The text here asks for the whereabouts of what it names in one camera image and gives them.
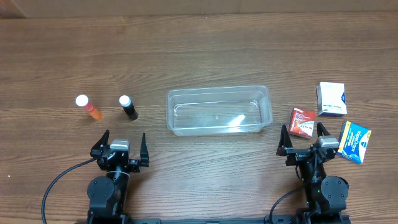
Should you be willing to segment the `orange Redoxon tube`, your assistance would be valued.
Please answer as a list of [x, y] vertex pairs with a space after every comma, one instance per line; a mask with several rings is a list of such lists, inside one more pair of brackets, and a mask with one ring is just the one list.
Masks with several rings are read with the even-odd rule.
[[95, 120], [102, 119], [102, 113], [90, 102], [86, 95], [79, 95], [75, 99], [77, 106], [82, 107]]

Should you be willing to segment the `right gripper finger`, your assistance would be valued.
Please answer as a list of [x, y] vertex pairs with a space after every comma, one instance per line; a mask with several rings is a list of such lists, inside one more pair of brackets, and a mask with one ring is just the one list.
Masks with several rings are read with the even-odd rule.
[[280, 141], [276, 151], [277, 156], [288, 156], [294, 150], [289, 132], [285, 124], [281, 127]]
[[326, 130], [326, 128], [324, 127], [324, 125], [319, 122], [317, 123], [317, 136], [329, 136], [330, 133]]

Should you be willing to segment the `black tube white cap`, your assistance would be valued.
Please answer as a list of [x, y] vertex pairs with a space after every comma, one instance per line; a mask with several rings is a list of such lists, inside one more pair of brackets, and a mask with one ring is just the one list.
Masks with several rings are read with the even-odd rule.
[[135, 110], [134, 104], [129, 96], [122, 95], [119, 97], [119, 103], [121, 104], [123, 110], [131, 120], [136, 120], [138, 118], [138, 113]]

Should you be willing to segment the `red medicine box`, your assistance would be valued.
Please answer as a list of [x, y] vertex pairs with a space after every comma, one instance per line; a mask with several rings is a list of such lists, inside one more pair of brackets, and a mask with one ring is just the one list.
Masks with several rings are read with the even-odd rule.
[[313, 136], [316, 112], [293, 108], [288, 132], [290, 134], [310, 139]]

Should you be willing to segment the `white blue medicine box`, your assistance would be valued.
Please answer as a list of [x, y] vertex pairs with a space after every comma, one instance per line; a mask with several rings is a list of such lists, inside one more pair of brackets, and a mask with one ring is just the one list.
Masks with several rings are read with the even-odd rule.
[[316, 90], [320, 116], [341, 117], [347, 114], [344, 83], [320, 82]]

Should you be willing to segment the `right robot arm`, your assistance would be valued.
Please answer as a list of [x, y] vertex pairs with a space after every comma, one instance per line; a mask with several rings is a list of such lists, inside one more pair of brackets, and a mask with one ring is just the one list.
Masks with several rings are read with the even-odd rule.
[[[294, 149], [286, 125], [281, 127], [276, 154], [286, 157], [285, 164], [294, 166], [302, 186], [281, 196], [265, 217], [269, 223], [350, 223], [346, 209], [349, 184], [338, 176], [327, 176], [323, 164], [334, 159], [339, 142], [321, 123], [317, 123], [318, 138], [308, 149]], [[274, 210], [283, 199], [303, 190], [307, 206], [295, 215], [275, 215]]]

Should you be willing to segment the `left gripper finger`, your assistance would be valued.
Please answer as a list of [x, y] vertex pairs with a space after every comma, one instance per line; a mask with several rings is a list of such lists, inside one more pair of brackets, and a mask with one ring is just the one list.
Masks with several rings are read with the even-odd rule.
[[101, 157], [108, 147], [109, 130], [107, 129], [97, 143], [91, 148], [91, 157]]
[[146, 145], [146, 134], [142, 134], [141, 148], [140, 148], [140, 166], [149, 167], [149, 152]]

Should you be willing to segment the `blue yellow VapoDrops box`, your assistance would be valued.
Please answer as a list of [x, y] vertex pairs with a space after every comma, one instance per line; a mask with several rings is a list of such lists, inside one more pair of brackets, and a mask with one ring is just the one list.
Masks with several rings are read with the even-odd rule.
[[357, 164], [362, 164], [370, 136], [370, 129], [346, 121], [341, 127], [337, 154]]

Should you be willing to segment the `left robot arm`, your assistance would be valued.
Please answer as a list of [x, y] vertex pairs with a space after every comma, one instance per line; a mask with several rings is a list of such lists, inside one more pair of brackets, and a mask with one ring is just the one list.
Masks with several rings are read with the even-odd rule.
[[146, 135], [142, 135], [139, 159], [129, 157], [128, 140], [116, 139], [109, 143], [108, 139], [107, 130], [90, 151], [90, 156], [106, 174], [94, 178], [88, 185], [90, 204], [87, 222], [133, 223], [132, 217], [124, 213], [124, 206], [131, 174], [149, 166]]

